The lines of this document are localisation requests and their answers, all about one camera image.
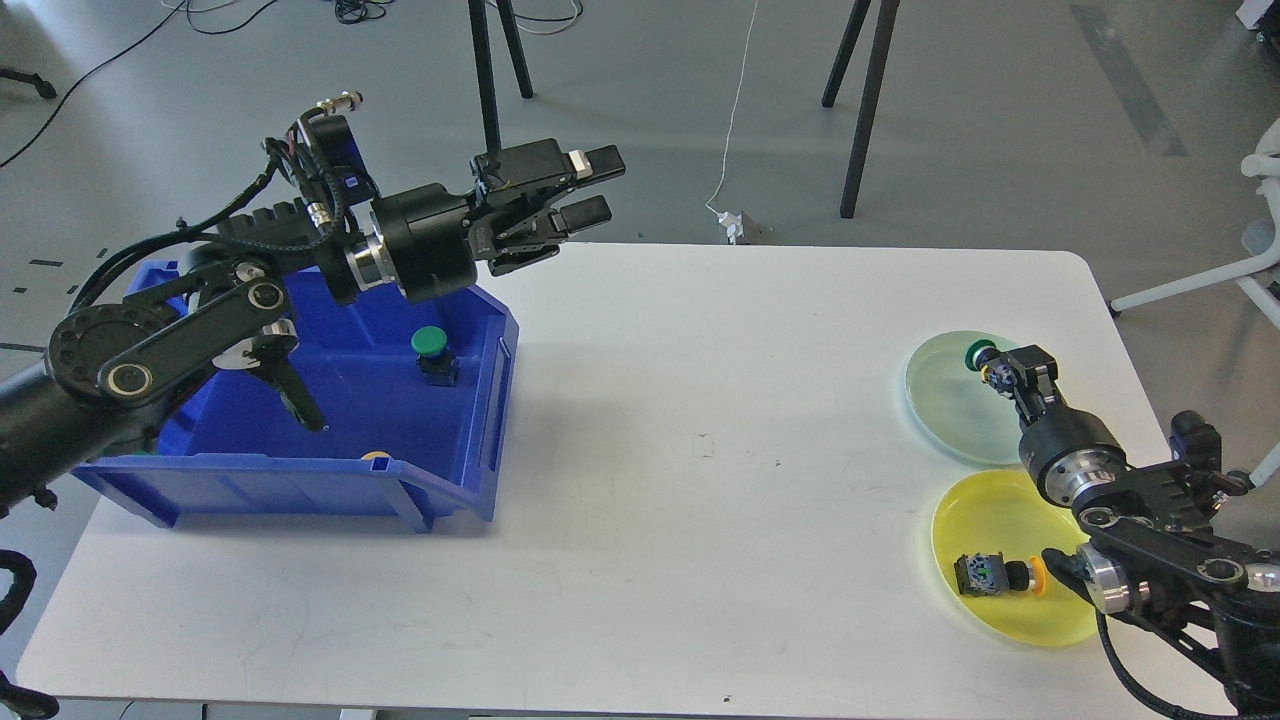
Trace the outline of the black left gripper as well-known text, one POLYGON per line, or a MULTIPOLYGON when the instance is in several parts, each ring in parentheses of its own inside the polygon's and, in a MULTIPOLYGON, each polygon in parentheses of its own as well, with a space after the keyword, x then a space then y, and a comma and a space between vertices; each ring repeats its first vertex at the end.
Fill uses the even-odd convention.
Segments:
MULTIPOLYGON (((479 201, 548 199, 621 177, 617 146, 564 152, 554 140, 539 140, 472 159, 479 201)), ((471 197, 429 183, 370 202, 372 231, 349 247, 349 272, 358 292, 396 286, 411 304, 470 287, 476 260, 465 222, 471 197)), ((563 208, 515 205, 480 220, 480 260, 492 275, 554 258, 571 236, 613 219, 609 204, 594 196, 563 208)))

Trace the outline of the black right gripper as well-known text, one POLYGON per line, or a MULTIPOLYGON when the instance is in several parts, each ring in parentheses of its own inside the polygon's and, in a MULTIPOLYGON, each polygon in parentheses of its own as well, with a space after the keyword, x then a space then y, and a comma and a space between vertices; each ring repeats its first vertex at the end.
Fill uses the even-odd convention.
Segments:
POLYGON ((1071 507, 1085 489, 1117 479, 1126 456, 1096 415, 1051 410, 1062 405, 1056 359, 1038 345, 1004 351, 998 365, 986 365, 986 384, 1009 398, 1021 437, 1018 454, 1039 496, 1071 507))

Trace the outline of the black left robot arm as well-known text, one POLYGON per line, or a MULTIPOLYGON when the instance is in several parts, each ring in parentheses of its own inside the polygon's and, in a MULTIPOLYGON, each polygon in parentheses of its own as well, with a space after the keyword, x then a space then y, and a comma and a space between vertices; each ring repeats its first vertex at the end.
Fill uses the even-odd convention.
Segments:
POLYGON ((420 304, 474 286, 479 263, 493 275, 531 266, 612 218, 602 196, 566 197, 625 173, 614 145, 503 147, 494 129, 471 192, 384 196, 346 119, 362 100, 343 92, 303 111, 264 141, 268 167, 219 213, 123 249, 84 282, 41 359, 3 382, 4 514, 27 500, 55 509, 51 483, 84 461, 155 448, 219 372, 257 378, 324 432, 291 363, 288 275, 319 269, 339 305, 383 286, 420 304))

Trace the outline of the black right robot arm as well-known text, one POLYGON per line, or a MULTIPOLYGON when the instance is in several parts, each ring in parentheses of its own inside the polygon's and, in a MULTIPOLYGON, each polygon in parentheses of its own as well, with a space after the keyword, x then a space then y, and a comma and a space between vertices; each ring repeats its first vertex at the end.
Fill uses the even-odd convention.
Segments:
POLYGON ((1212 518, 1252 479, 1222 471, 1222 441, 1198 413, 1170 425, 1172 459, 1132 465, 1093 414, 1070 407, 1059 366, 1032 345, 1002 351, 989 340, 964 355, 969 370, 1010 398, 1020 460, 1039 496, 1069 510, 1087 539, 1071 553, 1047 548, 1048 573, 1096 610, 1103 652, 1142 705, 1170 719, 1194 712, 1147 691, 1123 665, 1108 619, 1157 635, 1224 689, 1239 719, 1277 716, 1277 552, 1216 534, 1212 518))

